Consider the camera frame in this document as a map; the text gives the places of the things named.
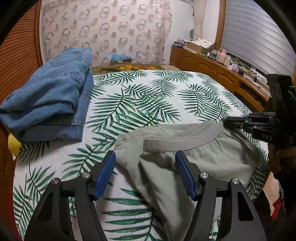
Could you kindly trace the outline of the person's right hand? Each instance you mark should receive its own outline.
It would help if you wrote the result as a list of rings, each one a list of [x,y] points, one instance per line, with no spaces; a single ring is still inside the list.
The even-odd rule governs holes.
[[[279,182],[295,184],[295,147],[277,149],[268,144],[269,168]]]

